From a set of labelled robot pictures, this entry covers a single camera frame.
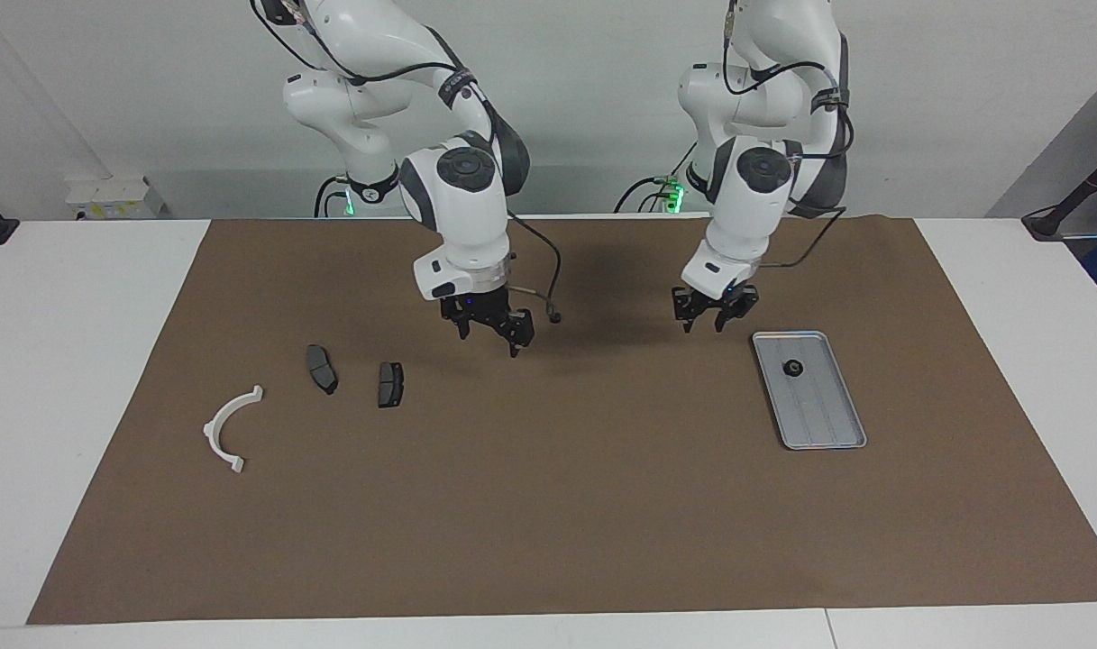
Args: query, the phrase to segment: white curved object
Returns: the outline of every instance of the white curved object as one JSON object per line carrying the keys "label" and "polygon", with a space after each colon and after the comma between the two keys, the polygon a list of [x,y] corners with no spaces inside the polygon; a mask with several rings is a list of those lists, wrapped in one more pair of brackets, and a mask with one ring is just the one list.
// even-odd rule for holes
{"label": "white curved object", "polygon": [[211,444],[211,451],[215,452],[215,455],[218,455],[220,459],[230,464],[231,469],[234,469],[237,474],[244,469],[244,459],[239,455],[228,455],[227,453],[224,453],[224,449],[219,446],[219,431],[223,430],[224,423],[227,422],[227,419],[229,419],[231,414],[235,414],[236,411],[245,406],[258,403],[262,398],[263,388],[256,386],[256,389],[252,389],[247,395],[238,396],[238,398],[234,398],[231,401],[224,403],[224,407],[219,408],[219,412],[215,414],[211,422],[203,424],[203,434],[207,439],[207,444]]}

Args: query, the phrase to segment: metal tray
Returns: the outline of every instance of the metal tray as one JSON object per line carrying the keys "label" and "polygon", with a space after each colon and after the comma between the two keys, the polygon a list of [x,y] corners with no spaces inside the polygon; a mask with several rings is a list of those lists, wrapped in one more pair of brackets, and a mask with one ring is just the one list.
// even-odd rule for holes
{"label": "metal tray", "polygon": [[828,337],[821,332],[758,332],[753,345],[784,446],[827,451],[868,444]]}

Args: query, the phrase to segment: white table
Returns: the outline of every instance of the white table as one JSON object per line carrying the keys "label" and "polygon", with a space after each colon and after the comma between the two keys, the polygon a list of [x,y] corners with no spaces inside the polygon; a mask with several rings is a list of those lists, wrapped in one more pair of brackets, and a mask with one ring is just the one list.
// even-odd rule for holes
{"label": "white table", "polygon": [[[206,227],[26,223],[0,248],[0,647],[1097,648],[1097,604],[19,628]],[[1018,221],[919,227],[1097,531],[1097,287]]]}

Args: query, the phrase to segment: robotic arm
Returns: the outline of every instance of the robotic arm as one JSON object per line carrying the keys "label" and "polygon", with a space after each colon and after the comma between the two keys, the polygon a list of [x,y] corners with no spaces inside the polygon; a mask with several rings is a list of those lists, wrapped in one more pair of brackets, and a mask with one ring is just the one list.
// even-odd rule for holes
{"label": "robotic arm", "polygon": [[[730,49],[747,67],[726,66]],[[713,205],[681,274],[689,287],[672,288],[676,319],[687,331],[710,308],[721,309],[721,332],[756,305],[759,295],[747,282],[784,210],[816,218],[837,207],[851,145],[847,76],[848,46],[828,0],[732,0],[725,62],[692,66],[680,80],[680,106],[698,139],[688,181]],[[784,127],[805,106],[805,143],[731,132],[733,124]]]}
{"label": "robotic arm", "polygon": [[[486,324],[516,357],[535,335],[531,312],[508,306],[507,196],[530,169],[519,135],[440,33],[392,0],[262,1],[268,21],[299,25],[321,61],[289,79],[289,111],[337,145],[360,201],[383,202],[399,185],[408,214],[444,240],[412,266],[425,299],[440,300],[461,338],[470,322]],[[409,82],[437,90],[465,130],[397,164],[370,119],[407,109]]]}

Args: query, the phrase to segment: brown surface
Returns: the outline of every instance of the brown surface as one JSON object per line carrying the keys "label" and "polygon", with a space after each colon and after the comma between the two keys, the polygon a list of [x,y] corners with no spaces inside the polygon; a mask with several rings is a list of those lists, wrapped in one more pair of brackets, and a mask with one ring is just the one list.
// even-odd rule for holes
{"label": "brown surface", "polygon": [[[543,229],[565,322],[536,308],[510,361],[417,296],[420,227],[215,223],[30,620],[1097,601],[1097,539],[913,223],[842,223],[758,276],[749,319],[689,337],[668,291],[703,223]],[[517,283],[543,285],[512,230]],[[780,446],[749,338],[798,328],[832,339],[868,448]],[[235,475],[201,428],[255,383]]]}

